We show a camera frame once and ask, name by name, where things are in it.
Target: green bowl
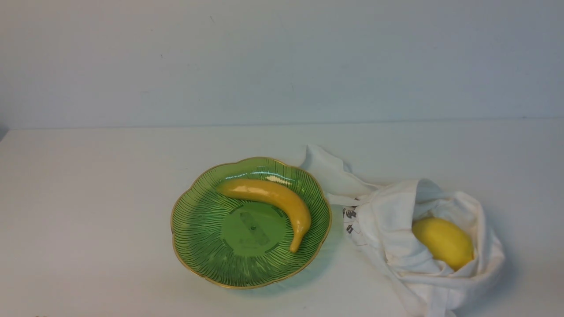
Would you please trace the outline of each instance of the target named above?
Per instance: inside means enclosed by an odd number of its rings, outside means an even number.
[[[297,253],[289,251],[292,226],[280,209],[227,198],[215,191],[226,179],[282,184],[306,203],[311,228]],[[331,209],[308,172],[268,157],[207,170],[178,199],[171,216],[173,247],[190,271],[227,288],[258,288],[289,278],[317,255],[331,227]]]

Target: banana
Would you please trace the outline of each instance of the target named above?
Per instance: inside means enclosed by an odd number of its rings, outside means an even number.
[[[259,179],[233,179],[219,184],[215,190],[222,195],[235,199],[266,202],[274,205],[290,218],[294,239],[290,252],[297,252],[303,236],[311,227],[311,215],[306,204],[288,187]]]

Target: white fabric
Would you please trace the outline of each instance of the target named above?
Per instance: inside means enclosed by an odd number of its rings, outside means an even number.
[[[368,184],[318,146],[307,147],[302,167],[319,181],[331,204],[346,206],[343,219],[348,236],[391,280],[412,316],[453,317],[451,310],[477,298],[499,279],[503,248],[481,204],[471,196],[443,192],[427,179]],[[411,231],[413,221],[428,216],[466,231],[474,244],[474,260],[454,272],[433,259]]]

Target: white tabletop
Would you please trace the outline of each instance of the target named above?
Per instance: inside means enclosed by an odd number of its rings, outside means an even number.
[[[223,289],[176,259],[170,212],[198,175],[250,156],[299,164],[306,143],[371,182],[426,177],[482,202],[508,263],[459,316],[564,314],[564,119],[525,119],[12,130],[0,142],[0,315],[404,316],[341,217],[306,270],[262,289]]]

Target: yellow lemon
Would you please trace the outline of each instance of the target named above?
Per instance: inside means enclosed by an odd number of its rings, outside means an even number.
[[[440,218],[425,218],[413,223],[411,230],[435,259],[444,261],[455,271],[474,258],[472,239],[451,222]]]

